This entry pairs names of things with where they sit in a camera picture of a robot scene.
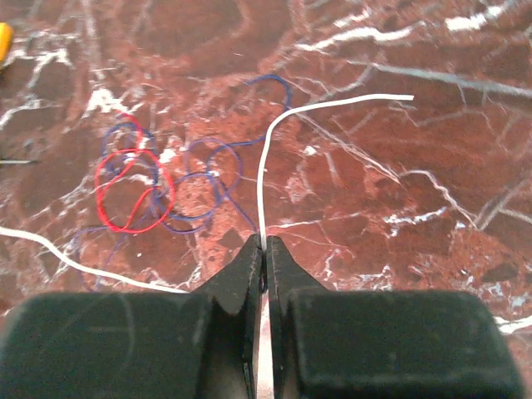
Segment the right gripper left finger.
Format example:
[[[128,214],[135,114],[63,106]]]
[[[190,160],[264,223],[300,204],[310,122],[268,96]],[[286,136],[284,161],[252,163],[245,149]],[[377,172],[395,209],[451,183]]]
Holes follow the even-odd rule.
[[[43,293],[1,336],[4,398],[253,398],[263,254],[190,293]]]

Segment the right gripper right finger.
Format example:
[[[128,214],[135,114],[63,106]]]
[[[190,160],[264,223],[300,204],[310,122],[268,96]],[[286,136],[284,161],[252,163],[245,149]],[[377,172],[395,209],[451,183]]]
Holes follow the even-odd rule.
[[[333,291],[267,241],[277,398],[523,398],[488,308],[448,290]]]

